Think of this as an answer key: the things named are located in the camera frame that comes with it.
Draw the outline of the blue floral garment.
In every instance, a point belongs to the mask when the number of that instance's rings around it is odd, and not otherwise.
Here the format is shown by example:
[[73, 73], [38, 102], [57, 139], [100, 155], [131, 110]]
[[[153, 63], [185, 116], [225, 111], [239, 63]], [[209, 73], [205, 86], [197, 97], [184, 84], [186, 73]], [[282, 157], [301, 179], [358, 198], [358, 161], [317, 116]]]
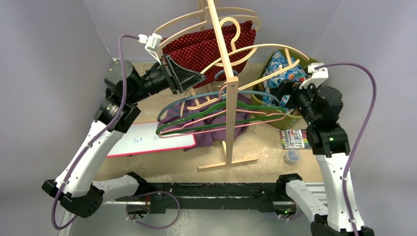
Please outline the blue floral garment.
[[[288, 60], [285, 55], [283, 55], [280, 51], [275, 51], [269, 62], [267, 63], [266, 68], [264, 69], [264, 73], [262, 77], [269, 76], [276, 71], [287, 67], [289, 65]], [[283, 80], [290, 80], [294, 82], [303, 82], [306, 79], [306, 74], [300, 65], [293, 67], [283, 73], [280, 73], [274, 77], [271, 77], [265, 81], [263, 81], [264, 85], [264, 92], [270, 93], [270, 90], [273, 88], [277, 88]], [[287, 113], [297, 116], [298, 114], [294, 111], [294, 109], [285, 108], [286, 103], [288, 102], [289, 95], [284, 95], [279, 102], [279, 107], [282, 107], [286, 110]]]

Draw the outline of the purple garment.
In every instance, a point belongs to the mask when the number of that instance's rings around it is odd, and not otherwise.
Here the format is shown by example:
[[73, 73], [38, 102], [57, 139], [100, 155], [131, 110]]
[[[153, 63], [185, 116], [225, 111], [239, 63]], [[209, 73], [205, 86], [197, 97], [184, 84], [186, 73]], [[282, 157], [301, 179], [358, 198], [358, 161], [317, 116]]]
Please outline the purple garment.
[[[199, 97], [198, 98], [199, 103], [204, 103], [207, 101], [206, 96], [205, 97]], [[243, 102], [245, 104], [249, 104], [249, 98], [246, 97], [243, 94], [238, 94], [238, 101]], [[166, 123], [170, 123], [170, 122], [174, 122], [180, 118], [184, 118], [187, 116], [190, 116], [194, 113], [199, 113], [202, 111], [205, 111], [207, 108], [209, 108], [210, 106], [213, 106], [215, 104], [219, 103], [219, 101], [214, 102], [212, 104], [210, 104], [209, 106], [200, 108], [199, 110], [188, 110], [187, 107], [188, 106], [195, 106], [195, 100], [191, 99], [188, 100], [184, 103], [184, 108], [183, 108], [183, 116], [179, 117], [179, 112], [181, 109], [181, 103], [172, 105], [171, 107], [169, 107], [167, 109], [167, 113], [166, 116], [164, 118], [161, 119], [161, 121], [159, 121], [158, 124], [158, 128]], [[250, 114], [249, 113], [237, 113], [236, 114], [236, 121], [240, 121], [240, 120], [244, 120], [244, 119], [249, 119], [250, 118]], [[225, 115], [223, 116], [217, 116], [217, 117], [213, 117], [213, 118], [208, 118], [204, 121], [200, 121], [197, 122], [195, 124], [192, 124], [186, 128], [193, 128], [193, 127], [200, 127], [200, 126], [205, 126], [205, 125], [212, 125], [212, 124], [220, 124], [220, 123], [225, 123], [226, 118]], [[177, 127], [181, 127], [183, 126], [183, 123], [179, 123], [176, 125], [172, 125], [169, 126], [168, 128], [165, 128], [163, 130], [170, 130], [173, 128], [177, 128]], [[214, 127], [211, 129], [217, 129], [217, 128], [223, 128], [224, 126], [219, 126], [219, 127]], [[243, 133], [246, 132], [246, 130], [248, 129], [248, 126], [245, 127], [237, 127], [235, 128], [235, 133], [234, 133], [234, 138], [236, 138], [239, 135], [242, 135]], [[187, 131], [184, 133], [193, 133], [193, 132], [199, 132], [199, 131], [205, 131], [202, 129], [198, 129], [195, 131]], [[218, 131], [214, 131], [214, 132], [206, 132], [206, 133], [200, 133], [200, 134], [194, 134], [194, 138], [196, 140], [196, 145], [195, 148], [200, 148], [200, 147], [208, 147], [208, 146], [212, 146], [214, 141], [226, 141], [226, 130], [218, 130]]]

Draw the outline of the grey-blue plastic hanger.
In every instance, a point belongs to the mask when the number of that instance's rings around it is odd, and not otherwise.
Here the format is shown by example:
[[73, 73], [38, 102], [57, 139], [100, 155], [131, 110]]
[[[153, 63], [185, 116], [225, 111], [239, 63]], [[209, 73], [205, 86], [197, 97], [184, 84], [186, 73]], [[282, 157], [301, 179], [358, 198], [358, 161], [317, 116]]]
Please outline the grey-blue plastic hanger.
[[[166, 107], [164, 107], [160, 112], [159, 112], [159, 114], [158, 114], [158, 116], [157, 116], [157, 118], [156, 118], [156, 120], [157, 121], [161, 121], [161, 117], [162, 117], [162, 115], [168, 110], [168, 109], [170, 109], [170, 108], [173, 108], [175, 105], [177, 105], [177, 104], [180, 104], [180, 103], [183, 103], [183, 102], [186, 102], [186, 101], [189, 101], [189, 100], [193, 100], [193, 99], [196, 99], [197, 101], [198, 101], [198, 99], [200, 98], [200, 97], [206, 97], [206, 96], [208, 96], [208, 97], [210, 97], [211, 95], [216, 95], [216, 94], [218, 94], [218, 92], [206, 92], [206, 93], [200, 93], [200, 94], [197, 94], [197, 95], [192, 95], [192, 96], [189, 96], [189, 97], [185, 97], [185, 98], [181, 98], [181, 99], [179, 99], [179, 100], [177, 100], [177, 101], [174, 101], [174, 102], [172, 102], [172, 103], [170, 103], [169, 105], [167, 105]], [[280, 103], [280, 99], [279, 98], [277, 98], [276, 96], [274, 96], [274, 95], [272, 95], [272, 94], [270, 94], [270, 93], [266, 93], [266, 92], [263, 92], [263, 91], [255, 91], [255, 90], [239, 90], [238, 91], [238, 94], [255, 94], [255, 95], [264, 95], [264, 96], [267, 96], [267, 97], [269, 97], [269, 98], [272, 98], [273, 99], [273, 101], [276, 101], [276, 102], [278, 102], [278, 103]]]

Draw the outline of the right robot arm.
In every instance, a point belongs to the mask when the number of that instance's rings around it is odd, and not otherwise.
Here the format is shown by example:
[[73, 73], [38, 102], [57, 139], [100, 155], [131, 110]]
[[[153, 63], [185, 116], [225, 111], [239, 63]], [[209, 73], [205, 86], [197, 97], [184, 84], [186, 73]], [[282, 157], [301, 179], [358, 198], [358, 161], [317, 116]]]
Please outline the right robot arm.
[[352, 152], [348, 135], [337, 122], [343, 108], [340, 91], [283, 80], [271, 94], [279, 99], [288, 95], [286, 107], [298, 109], [307, 123], [306, 137], [321, 170], [327, 203], [323, 204], [298, 174], [279, 176], [277, 196], [296, 203], [308, 218], [313, 236], [373, 236], [374, 230], [365, 225], [357, 208], [350, 182]]

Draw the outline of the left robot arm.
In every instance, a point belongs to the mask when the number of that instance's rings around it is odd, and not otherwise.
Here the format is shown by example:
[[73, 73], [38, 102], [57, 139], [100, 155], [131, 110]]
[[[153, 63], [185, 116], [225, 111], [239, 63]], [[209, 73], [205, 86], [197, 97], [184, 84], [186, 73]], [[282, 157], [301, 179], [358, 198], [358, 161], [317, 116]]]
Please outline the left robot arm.
[[42, 189], [54, 198], [56, 205], [82, 218], [90, 217], [108, 201], [127, 196], [134, 201], [144, 199], [145, 180], [136, 173], [106, 181], [94, 181], [94, 177], [139, 116], [139, 101], [165, 89], [182, 93], [205, 79], [204, 74], [180, 66], [170, 56], [163, 56], [144, 75], [128, 60], [113, 62], [104, 80], [105, 99], [94, 115], [87, 137], [65, 170], [56, 179], [46, 180]]

